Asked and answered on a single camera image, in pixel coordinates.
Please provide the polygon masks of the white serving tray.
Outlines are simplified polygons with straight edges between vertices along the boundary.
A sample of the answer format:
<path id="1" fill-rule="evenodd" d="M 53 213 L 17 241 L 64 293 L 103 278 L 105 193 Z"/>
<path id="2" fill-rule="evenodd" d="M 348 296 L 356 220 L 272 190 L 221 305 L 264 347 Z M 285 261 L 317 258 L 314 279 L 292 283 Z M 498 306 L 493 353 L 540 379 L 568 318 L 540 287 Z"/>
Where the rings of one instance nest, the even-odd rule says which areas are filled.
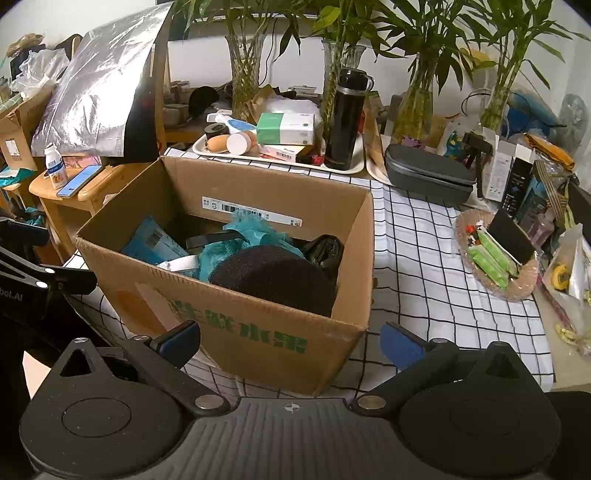
<path id="1" fill-rule="evenodd" d="M 315 165 L 315 163 L 304 163 L 305 159 L 311 160 L 311 157 L 297 156 L 298 153 L 304 152 L 304 147 L 264 147 L 263 153 L 259 152 L 259 147 L 253 148 L 252 151 L 245 155 L 233 155 L 228 152 L 211 152 L 206 145 L 206 136 L 202 135 L 191 146 L 191 151 L 198 156 L 205 156 L 209 158 L 228 160 L 229 162 L 259 162 L 270 164 L 287 164 L 288 166 L 310 168 L 313 170 L 327 171 L 329 173 L 342 175 L 355 175 L 361 173 L 365 169 L 366 156 L 365 146 L 363 145 L 362 135 L 356 138 L 355 147 L 353 147 L 353 157 L 349 169 L 339 170 L 329 168 L 329 166 L 322 163 Z"/>

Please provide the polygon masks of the green white tissue box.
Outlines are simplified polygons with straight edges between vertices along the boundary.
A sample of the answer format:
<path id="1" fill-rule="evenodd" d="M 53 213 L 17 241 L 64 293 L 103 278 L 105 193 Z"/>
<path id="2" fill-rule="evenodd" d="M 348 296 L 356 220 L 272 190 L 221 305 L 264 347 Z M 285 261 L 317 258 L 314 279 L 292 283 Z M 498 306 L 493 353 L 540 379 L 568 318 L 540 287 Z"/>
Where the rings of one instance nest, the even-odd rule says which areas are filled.
<path id="1" fill-rule="evenodd" d="M 315 116 L 263 113 L 256 125 L 256 140 L 260 145 L 312 145 L 315 143 Z"/>

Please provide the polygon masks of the woven basket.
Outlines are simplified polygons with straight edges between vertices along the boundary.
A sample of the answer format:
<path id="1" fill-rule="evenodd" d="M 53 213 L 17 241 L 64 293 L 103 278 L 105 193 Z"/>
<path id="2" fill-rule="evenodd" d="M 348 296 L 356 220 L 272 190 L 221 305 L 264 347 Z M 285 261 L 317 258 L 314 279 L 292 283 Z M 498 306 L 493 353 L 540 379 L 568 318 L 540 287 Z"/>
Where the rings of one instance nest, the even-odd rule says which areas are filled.
<path id="1" fill-rule="evenodd" d="M 507 301 L 529 297 L 539 274 L 538 254 L 527 234 L 503 210 L 465 210 L 455 223 L 464 264 L 493 294 Z"/>

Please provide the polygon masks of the cardboard box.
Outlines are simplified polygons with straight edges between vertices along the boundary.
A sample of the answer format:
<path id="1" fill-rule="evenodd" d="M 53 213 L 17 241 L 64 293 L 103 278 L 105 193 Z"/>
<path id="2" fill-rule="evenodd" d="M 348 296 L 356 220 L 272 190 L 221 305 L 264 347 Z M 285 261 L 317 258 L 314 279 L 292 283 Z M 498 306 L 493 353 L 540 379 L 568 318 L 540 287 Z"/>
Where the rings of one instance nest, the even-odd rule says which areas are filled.
<path id="1" fill-rule="evenodd" d="M 294 239 L 329 234 L 342 242 L 337 296 L 328 315 L 169 273 L 123 252 L 146 218 L 176 238 L 228 223 L 226 203 L 262 210 L 276 231 Z M 103 206 L 78 231 L 75 244 L 135 334 L 158 334 L 193 320 L 200 324 L 206 358 L 247 385 L 338 396 L 362 386 L 375 251 L 374 201 L 366 183 L 164 157 Z"/>

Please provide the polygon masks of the grey zippered hard case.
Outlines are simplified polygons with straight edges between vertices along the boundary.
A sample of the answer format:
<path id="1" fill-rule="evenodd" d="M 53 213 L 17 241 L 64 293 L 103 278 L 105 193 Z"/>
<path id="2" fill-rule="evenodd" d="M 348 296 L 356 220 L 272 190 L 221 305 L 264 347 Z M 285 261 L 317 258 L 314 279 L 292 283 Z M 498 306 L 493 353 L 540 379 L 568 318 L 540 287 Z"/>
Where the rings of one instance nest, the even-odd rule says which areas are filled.
<path id="1" fill-rule="evenodd" d="M 385 166 L 394 187 L 451 205 L 466 202 L 476 185 L 475 174 L 458 161 L 404 145 L 388 146 Z"/>

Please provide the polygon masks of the blue wet wipes pack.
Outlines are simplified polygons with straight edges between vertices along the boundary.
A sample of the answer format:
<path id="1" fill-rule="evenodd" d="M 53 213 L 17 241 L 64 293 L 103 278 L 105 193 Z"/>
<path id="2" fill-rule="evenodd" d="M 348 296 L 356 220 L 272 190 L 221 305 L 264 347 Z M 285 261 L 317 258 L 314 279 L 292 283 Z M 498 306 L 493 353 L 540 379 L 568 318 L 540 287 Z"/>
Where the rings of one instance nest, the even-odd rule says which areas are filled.
<path id="1" fill-rule="evenodd" d="M 139 224 L 131 240 L 121 249 L 130 258 L 151 265 L 185 257 L 188 253 L 153 219 L 147 216 Z"/>

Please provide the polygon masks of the white red flat box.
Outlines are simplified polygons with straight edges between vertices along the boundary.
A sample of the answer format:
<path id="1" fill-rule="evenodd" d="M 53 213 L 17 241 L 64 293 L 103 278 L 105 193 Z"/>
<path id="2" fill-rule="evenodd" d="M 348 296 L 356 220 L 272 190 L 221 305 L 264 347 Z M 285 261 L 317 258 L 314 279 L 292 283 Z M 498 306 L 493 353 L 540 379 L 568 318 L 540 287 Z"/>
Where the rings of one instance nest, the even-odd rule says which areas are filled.
<path id="1" fill-rule="evenodd" d="M 284 162 L 295 163 L 297 157 L 310 151 L 311 146 L 304 145 L 259 145 L 259 155 Z"/>

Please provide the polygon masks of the black garbage bag roll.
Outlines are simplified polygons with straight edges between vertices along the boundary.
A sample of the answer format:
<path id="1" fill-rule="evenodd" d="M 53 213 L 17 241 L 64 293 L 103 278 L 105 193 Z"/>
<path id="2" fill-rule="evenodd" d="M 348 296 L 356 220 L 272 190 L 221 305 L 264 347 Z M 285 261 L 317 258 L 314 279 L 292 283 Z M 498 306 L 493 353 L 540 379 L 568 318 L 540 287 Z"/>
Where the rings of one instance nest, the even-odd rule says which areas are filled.
<path id="1" fill-rule="evenodd" d="M 328 234 L 321 235 L 301 246 L 304 257 L 334 282 L 338 279 L 344 250 L 345 246 L 339 238 Z"/>

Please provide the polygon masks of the blue white lotion tube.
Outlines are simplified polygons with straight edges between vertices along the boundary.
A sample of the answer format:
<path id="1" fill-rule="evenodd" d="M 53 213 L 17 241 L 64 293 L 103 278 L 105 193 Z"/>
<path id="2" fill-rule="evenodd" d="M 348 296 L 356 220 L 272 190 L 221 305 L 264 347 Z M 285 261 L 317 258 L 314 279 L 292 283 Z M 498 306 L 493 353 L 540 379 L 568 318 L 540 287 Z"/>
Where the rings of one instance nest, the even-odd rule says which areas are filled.
<path id="1" fill-rule="evenodd" d="M 233 118 L 230 112 L 225 110 L 208 113 L 206 115 L 206 121 L 208 123 L 221 123 L 225 125 L 228 127 L 230 134 L 256 131 L 256 126 L 250 124 L 249 122 Z"/>

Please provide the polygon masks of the green tissue pack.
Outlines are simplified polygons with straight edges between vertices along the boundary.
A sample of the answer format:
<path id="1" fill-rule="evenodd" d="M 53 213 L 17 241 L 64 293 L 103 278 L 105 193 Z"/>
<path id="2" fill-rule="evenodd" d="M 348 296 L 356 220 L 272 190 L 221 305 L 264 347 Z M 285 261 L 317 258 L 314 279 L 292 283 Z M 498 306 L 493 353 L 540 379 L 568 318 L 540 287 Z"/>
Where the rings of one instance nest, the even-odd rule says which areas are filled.
<path id="1" fill-rule="evenodd" d="M 472 262 L 500 289 L 519 276 L 519 266 L 483 227 L 470 225 L 467 229 L 467 253 Z"/>

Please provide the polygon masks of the white pill bottle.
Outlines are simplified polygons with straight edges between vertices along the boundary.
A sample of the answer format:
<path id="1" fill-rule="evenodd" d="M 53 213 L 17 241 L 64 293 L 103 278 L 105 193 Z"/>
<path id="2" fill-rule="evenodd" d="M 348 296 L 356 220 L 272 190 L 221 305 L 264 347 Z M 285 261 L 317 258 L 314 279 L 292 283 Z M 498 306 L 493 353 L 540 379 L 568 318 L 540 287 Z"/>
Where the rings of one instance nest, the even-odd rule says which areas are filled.
<path id="1" fill-rule="evenodd" d="M 53 188 L 59 190 L 63 188 L 68 181 L 64 160 L 53 143 L 49 143 L 45 147 L 44 154 L 47 175 Z"/>

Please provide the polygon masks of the silver foil bag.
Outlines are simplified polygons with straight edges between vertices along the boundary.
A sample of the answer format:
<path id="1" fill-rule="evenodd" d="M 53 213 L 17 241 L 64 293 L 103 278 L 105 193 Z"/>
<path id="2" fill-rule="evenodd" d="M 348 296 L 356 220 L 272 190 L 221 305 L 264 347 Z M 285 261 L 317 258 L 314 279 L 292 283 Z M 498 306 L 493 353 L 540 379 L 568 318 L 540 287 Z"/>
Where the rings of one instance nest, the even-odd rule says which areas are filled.
<path id="1" fill-rule="evenodd" d="M 84 35 L 33 135 L 34 155 L 42 156 L 50 144 L 62 155 L 124 154 L 135 92 L 170 8 L 153 6 Z"/>

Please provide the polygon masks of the black foam sponge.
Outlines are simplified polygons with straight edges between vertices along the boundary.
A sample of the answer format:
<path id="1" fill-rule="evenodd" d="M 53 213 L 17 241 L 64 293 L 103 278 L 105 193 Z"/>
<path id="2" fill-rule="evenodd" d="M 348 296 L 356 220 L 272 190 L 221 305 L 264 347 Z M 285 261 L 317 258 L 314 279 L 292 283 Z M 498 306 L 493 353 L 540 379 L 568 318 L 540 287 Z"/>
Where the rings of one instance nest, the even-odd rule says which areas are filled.
<path id="1" fill-rule="evenodd" d="M 335 281 L 306 258 L 274 245 L 243 249 L 221 262 L 211 284 L 238 293 L 329 317 L 335 303 Z"/>

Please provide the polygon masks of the bamboo plant glass vase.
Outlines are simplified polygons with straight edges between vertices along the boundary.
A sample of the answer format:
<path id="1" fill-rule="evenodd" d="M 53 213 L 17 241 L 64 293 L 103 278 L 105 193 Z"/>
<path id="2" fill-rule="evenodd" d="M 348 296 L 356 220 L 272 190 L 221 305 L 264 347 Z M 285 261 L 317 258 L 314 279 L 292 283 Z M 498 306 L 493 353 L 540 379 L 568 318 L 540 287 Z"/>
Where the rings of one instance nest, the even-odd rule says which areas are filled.
<path id="1" fill-rule="evenodd" d="M 484 28 L 472 24 L 465 1 L 380 1 L 373 22 L 383 37 L 380 54 L 411 60 L 391 141 L 423 147 L 432 129 L 434 94 L 451 75 L 462 84 L 483 63 L 476 45 Z"/>

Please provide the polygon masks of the black thermos bottle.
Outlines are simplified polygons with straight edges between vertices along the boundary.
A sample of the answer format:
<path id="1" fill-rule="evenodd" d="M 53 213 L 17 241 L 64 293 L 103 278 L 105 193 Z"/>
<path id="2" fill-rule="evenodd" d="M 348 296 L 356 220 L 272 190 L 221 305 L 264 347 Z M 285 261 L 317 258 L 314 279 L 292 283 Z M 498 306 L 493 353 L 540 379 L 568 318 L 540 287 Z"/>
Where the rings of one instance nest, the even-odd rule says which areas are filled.
<path id="1" fill-rule="evenodd" d="M 374 79 L 365 71 L 344 68 L 339 72 L 335 102 L 332 107 L 331 127 L 325 166 L 331 169 L 349 170 L 358 135 L 363 103 L 373 89 Z"/>

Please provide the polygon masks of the teal mesh bath loofah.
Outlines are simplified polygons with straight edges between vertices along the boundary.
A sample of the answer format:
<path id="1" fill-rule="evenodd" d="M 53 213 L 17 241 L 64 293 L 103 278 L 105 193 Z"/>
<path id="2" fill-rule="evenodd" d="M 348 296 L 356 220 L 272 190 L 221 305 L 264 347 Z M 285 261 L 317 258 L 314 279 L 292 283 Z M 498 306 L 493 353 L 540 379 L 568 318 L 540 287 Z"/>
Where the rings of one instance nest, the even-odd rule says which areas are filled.
<path id="1" fill-rule="evenodd" d="M 269 222 L 254 214 L 233 215 L 232 221 L 225 224 L 222 231 L 235 231 L 242 237 L 218 240 L 204 246 L 198 256 L 197 280 L 201 282 L 208 282 L 213 270 L 231 255 L 252 247 L 271 245 L 304 257 L 303 252 L 294 246 L 289 235 L 277 232 Z"/>

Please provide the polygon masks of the smartphone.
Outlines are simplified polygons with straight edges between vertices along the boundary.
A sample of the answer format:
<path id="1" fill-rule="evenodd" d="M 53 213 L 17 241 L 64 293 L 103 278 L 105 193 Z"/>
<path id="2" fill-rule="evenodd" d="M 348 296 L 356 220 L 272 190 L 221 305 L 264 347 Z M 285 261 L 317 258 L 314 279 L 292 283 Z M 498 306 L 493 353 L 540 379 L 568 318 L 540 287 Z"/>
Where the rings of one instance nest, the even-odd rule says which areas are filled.
<path id="1" fill-rule="evenodd" d="M 60 199 L 73 197 L 79 190 L 81 190 L 88 182 L 90 182 L 96 175 L 103 170 L 101 165 L 89 165 L 83 168 L 72 179 L 70 179 L 57 193 L 56 196 Z"/>

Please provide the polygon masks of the brown paper bag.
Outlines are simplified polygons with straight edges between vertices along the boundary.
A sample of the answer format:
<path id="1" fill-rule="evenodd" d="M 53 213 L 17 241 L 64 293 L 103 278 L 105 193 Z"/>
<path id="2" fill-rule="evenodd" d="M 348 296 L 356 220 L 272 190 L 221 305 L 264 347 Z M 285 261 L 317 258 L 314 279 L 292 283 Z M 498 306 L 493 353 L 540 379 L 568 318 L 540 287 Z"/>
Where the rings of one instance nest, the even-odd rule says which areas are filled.
<path id="1" fill-rule="evenodd" d="M 382 134 L 378 124 L 378 117 L 382 110 L 383 104 L 379 93 L 375 90 L 370 91 L 365 99 L 365 103 L 363 103 L 363 116 L 365 116 L 365 121 L 363 122 L 363 145 L 365 145 L 370 162 L 382 174 L 387 176 Z"/>

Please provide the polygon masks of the left bamboo vase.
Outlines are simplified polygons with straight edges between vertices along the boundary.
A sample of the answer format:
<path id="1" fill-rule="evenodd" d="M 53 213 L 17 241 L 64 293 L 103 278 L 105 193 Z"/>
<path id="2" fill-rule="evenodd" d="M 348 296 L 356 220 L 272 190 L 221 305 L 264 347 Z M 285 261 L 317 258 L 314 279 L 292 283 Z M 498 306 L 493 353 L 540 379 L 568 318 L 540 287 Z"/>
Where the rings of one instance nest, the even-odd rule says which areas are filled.
<path id="1" fill-rule="evenodd" d="M 298 23 L 308 8 L 307 1 L 176 1 L 174 14 L 183 18 L 185 28 L 194 21 L 211 22 L 223 19 L 228 43 L 231 80 L 231 110 L 239 120 L 249 120 L 249 102 L 259 92 L 260 64 L 263 42 L 270 28 L 280 18 L 287 20 L 283 33 L 283 46 L 300 39 Z"/>

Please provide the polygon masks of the black white checkered tablecloth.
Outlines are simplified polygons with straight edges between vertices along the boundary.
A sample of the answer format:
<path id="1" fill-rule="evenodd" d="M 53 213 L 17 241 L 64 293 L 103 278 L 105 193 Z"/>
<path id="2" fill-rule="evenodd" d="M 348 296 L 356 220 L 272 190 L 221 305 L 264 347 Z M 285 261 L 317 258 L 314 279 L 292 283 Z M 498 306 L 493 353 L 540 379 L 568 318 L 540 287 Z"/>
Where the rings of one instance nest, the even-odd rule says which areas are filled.
<path id="1" fill-rule="evenodd" d="M 363 383 L 352 399 L 396 371 L 380 347 L 384 324 L 397 323 L 425 338 L 446 338 L 466 349 L 509 343 L 544 390 L 554 369 L 541 315 L 534 300 L 510 303 L 490 294 L 464 266 L 453 229 L 457 211 L 421 196 L 369 180 L 374 201 L 374 287 L 370 326 L 363 339 Z M 187 373 L 226 397 L 297 397 L 247 385 L 200 352 Z"/>

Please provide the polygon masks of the tan egg shaped pouch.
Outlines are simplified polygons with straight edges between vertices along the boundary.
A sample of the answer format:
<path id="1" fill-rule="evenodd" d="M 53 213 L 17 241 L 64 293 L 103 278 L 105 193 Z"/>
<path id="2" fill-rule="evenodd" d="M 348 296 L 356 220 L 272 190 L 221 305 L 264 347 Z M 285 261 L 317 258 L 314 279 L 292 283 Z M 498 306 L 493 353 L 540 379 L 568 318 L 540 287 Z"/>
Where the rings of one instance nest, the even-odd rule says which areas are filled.
<path id="1" fill-rule="evenodd" d="M 206 139 L 206 148 L 211 153 L 228 152 L 228 134 L 212 136 Z"/>

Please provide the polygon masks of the wooden side table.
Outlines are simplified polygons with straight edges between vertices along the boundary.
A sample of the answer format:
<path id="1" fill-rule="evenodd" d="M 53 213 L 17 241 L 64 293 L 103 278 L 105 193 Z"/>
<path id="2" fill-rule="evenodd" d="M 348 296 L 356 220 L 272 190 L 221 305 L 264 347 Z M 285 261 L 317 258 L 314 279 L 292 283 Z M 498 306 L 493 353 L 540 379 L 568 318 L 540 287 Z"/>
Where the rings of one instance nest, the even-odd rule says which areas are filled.
<path id="1" fill-rule="evenodd" d="M 106 196 L 116 195 L 147 166 L 148 163 L 129 163 L 103 167 L 73 197 L 66 199 L 57 196 L 50 179 L 43 174 L 31 182 L 29 192 L 40 200 L 51 232 L 56 238 L 56 251 L 63 262 L 74 254 L 75 247 L 62 210 L 80 210 L 90 217 L 94 216 L 102 208 Z"/>

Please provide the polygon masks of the black tape roll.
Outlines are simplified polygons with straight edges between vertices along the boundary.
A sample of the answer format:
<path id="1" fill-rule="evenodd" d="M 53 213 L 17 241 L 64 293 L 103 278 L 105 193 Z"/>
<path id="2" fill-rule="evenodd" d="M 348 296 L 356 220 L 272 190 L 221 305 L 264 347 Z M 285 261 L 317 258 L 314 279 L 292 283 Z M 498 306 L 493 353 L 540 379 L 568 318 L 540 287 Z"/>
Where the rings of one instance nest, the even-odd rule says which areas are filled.
<path id="1" fill-rule="evenodd" d="M 209 140 L 209 139 L 217 137 L 217 136 L 228 135 L 229 129 L 228 129 L 228 126 L 225 125 L 224 123 L 215 122 L 215 123 L 208 124 L 204 128 L 204 134 L 205 134 L 207 140 Z"/>

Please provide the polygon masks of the white capped orange jar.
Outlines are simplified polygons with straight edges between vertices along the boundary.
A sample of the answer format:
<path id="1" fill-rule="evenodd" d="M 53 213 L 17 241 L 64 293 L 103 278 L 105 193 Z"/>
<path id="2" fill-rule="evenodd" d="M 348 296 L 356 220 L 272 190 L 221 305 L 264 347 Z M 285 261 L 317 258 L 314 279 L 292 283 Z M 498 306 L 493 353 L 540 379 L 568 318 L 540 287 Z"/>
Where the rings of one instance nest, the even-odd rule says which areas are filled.
<path id="1" fill-rule="evenodd" d="M 233 133 L 226 139 L 226 150 L 231 155 L 241 156 L 256 146 L 256 135 L 252 131 Z"/>

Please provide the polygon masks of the far right bamboo vase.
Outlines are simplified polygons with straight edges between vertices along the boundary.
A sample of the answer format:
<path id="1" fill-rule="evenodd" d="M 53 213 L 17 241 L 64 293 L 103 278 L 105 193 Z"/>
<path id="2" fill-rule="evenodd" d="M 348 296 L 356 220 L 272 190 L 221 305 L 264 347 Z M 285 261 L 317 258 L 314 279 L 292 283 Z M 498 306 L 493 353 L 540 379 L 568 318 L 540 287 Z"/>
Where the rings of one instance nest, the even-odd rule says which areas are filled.
<path id="1" fill-rule="evenodd" d="M 536 44 L 561 60 L 562 53 L 542 41 L 543 36 L 589 41 L 586 34 L 573 31 L 550 17 L 551 1 L 467 1 L 462 15 L 477 45 L 487 45 L 498 53 L 497 76 L 481 125 L 498 132 L 511 89 L 523 63 L 530 63 L 527 52 Z"/>

